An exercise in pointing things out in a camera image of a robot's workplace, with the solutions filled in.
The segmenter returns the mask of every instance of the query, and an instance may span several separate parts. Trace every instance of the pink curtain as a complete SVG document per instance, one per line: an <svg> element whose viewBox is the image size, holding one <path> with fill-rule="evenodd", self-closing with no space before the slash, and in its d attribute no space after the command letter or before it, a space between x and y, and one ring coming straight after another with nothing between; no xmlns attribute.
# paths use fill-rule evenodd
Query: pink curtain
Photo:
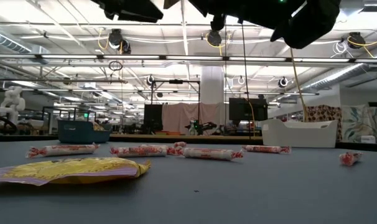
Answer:
<svg viewBox="0 0 377 224"><path fill-rule="evenodd" d="M204 104L200 103L200 123L213 122L216 125L221 124L224 120L223 103ZM164 131L178 131L187 134L189 131L184 126L190 124L190 119L198 119L198 104L178 103L176 105L164 105L162 107L162 125Z"/></svg>

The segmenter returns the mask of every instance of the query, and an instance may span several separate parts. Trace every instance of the ceiling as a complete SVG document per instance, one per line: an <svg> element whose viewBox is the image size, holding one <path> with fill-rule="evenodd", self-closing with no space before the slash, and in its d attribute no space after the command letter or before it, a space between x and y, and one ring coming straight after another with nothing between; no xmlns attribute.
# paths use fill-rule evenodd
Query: ceiling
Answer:
<svg viewBox="0 0 377 224"><path fill-rule="evenodd" d="M241 25L237 23L234 17L228 17L227 26L220 32L223 39L227 36L229 42L225 47L220 49L211 47L205 39L210 30L210 22L213 16L203 17L188 1L181 2L172 6L168 10L163 10L163 0L153 0L152 2L164 13L164 18L157 24L141 24L131 21L111 21L105 18L103 10L90 0L53 0L37 1L42 11L36 9L27 1L22 0L0 0L0 29L13 35L16 39L28 44L40 45L47 49L51 54L117 54L118 51L101 47L106 45L105 40L100 41L97 37L106 38L112 28L123 30L124 38L129 38L132 55L206 55L206 56L246 56L252 57L291 57L289 48L283 41L270 42L273 30L256 26L245 22L243 45L243 34ZM362 57L366 54L364 49L348 49L349 53L336 54L333 51L334 44L340 40L343 35L349 32L361 32L367 42L377 41L377 13L359 13L350 17L340 14L333 30L321 37L314 44L308 47L296 50L295 57L318 57L318 58L339 58L339 57ZM78 39L82 44L79 45L72 37ZM377 48L377 44L370 46L369 49ZM0 53L12 53L10 50L0 46ZM16 60L5 60L5 62L20 66L31 74L38 75L40 67L28 66L27 63L20 63ZM47 78L79 78L79 79L104 79L113 73L113 77L119 75L120 78L128 81L127 84L120 83L97 83L96 87L106 90L145 90L146 78L152 74L155 79L169 80L199 80L202 74L202 66L199 63L175 63L169 66L162 66L163 62L146 62L146 66L140 66L141 60L125 60L123 63L131 65L125 66L120 72L111 71L100 67L57 67L56 71L50 72ZM44 66L43 72L48 73L54 67ZM307 82L317 75L320 75L330 67L297 67L297 73L300 83ZM245 85L238 83L241 76L248 74L248 88L250 91L282 91L278 89L277 81L282 77L292 80L294 70L292 66L274 66L265 63L264 65L242 65L227 64L225 70L227 77L233 79L232 91L244 90ZM64 85L54 83L54 86L63 89L79 88L76 83ZM175 85L165 83L159 90L191 90L188 84ZM113 93L119 99L129 103L143 104L146 101L136 93ZM88 93L81 96L90 98ZM164 95L162 100L196 100L198 95L195 93L174 93Z"/></svg>

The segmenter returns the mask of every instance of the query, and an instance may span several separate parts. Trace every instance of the table surface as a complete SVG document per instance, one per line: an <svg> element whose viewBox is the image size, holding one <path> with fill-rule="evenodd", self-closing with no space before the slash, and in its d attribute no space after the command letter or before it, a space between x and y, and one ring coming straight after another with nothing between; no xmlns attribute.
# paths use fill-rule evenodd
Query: table surface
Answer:
<svg viewBox="0 0 377 224"><path fill-rule="evenodd" d="M29 146L58 141L0 142L0 167L26 159ZM109 147L138 143L109 142ZM238 145L197 145L239 150ZM245 153L232 162L150 157L138 179L41 187L0 183L0 223L377 223L377 152L353 167L341 149L293 149L291 155ZM144 162L149 158L133 158Z"/></svg>

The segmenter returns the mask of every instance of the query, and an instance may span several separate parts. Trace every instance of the wrapped candy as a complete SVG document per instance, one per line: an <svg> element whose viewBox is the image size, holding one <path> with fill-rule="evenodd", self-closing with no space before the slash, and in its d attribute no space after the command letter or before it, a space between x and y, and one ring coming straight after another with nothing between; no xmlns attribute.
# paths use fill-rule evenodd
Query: wrapped candy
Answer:
<svg viewBox="0 0 377 224"><path fill-rule="evenodd" d="M73 154L92 154L100 145L60 145L60 146L44 146L41 148L31 147L27 152L26 158L33 158L35 156L62 156Z"/></svg>
<svg viewBox="0 0 377 224"><path fill-rule="evenodd" d="M122 178L136 178L151 163L137 164L122 158L61 159L0 168L0 182L41 186L51 184L91 184Z"/></svg>
<svg viewBox="0 0 377 224"><path fill-rule="evenodd" d="M243 151L235 152L227 149L197 149L197 148L184 148L178 146L175 148L175 156L183 155L186 158L197 159L217 159L230 161L235 158L242 158Z"/></svg>
<svg viewBox="0 0 377 224"><path fill-rule="evenodd" d="M346 152L345 154L340 154L339 159L343 165L352 166L361 159L362 155L363 153L361 152Z"/></svg>
<svg viewBox="0 0 377 224"><path fill-rule="evenodd" d="M166 156L169 146L111 147L111 154L118 157Z"/></svg>
<svg viewBox="0 0 377 224"><path fill-rule="evenodd" d="M175 142L175 144L174 144L174 147L178 147L178 146L180 146L180 147L186 147L186 142Z"/></svg>
<svg viewBox="0 0 377 224"><path fill-rule="evenodd" d="M290 154L291 147L280 147L280 146L243 146L243 149L248 152L270 152L270 153L286 153Z"/></svg>

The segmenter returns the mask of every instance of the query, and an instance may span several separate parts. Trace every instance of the yellow snack bag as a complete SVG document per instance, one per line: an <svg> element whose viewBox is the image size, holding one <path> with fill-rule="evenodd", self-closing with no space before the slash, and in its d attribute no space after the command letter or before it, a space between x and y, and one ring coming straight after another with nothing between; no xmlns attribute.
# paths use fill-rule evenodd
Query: yellow snack bag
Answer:
<svg viewBox="0 0 377 224"><path fill-rule="evenodd" d="M60 159L0 168L0 182L33 184L91 184L120 178L136 178L151 163L137 164L122 158Z"/></svg>

